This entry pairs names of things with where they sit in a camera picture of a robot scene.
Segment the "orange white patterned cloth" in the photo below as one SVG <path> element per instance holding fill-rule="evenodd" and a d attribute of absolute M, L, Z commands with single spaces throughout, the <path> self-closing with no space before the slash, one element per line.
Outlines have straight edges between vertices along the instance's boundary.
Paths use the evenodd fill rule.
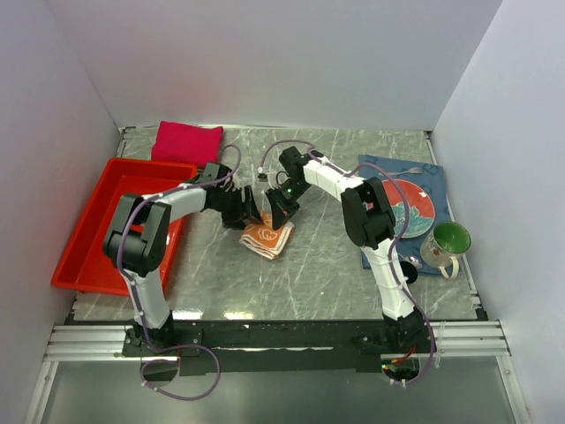
<path fill-rule="evenodd" d="M 272 228 L 272 216 L 261 210 L 261 224 L 249 223 L 239 238 L 239 243 L 269 260 L 275 260 L 286 247 L 295 225 L 285 223 L 280 229 Z"/>

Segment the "crimson red garment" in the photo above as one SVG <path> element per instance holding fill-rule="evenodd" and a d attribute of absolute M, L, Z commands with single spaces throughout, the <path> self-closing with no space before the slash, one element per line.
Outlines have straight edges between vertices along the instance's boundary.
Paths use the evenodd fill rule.
<path fill-rule="evenodd" d="M 222 126 L 205 128 L 162 121 L 151 150 L 151 160 L 205 168 L 209 162 L 218 160 L 222 136 Z"/>

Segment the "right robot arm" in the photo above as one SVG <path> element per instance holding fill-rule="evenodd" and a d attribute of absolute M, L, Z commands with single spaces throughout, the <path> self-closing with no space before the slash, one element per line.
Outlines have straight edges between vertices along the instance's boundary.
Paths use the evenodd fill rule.
<path fill-rule="evenodd" d="M 312 186 L 337 199 L 346 233 L 365 255 L 378 285 L 387 344 L 396 352 L 409 350 L 425 326 L 408 289 L 418 270 L 396 251 L 396 218 L 383 183 L 349 174 L 315 150 L 302 154 L 289 147 L 279 162 L 287 179 L 266 192 L 272 228 L 282 228 L 298 212 L 299 197 Z"/>

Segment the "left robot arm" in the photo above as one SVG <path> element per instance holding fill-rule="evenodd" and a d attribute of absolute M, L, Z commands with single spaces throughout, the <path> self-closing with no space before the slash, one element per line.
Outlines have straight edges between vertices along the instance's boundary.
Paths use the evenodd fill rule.
<path fill-rule="evenodd" d="M 229 229 L 243 230 L 249 223 L 262 222 L 252 187 L 236 186 L 234 173 L 226 165 L 208 163 L 195 178 L 168 190 L 127 193 L 118 201 L 102 250 L 126 282 L 134 328 L 153 354 L 166 354 L 175 343 L 174 320 L 160 274 L 170 224 L 208 209 L 218 212 Z"/>

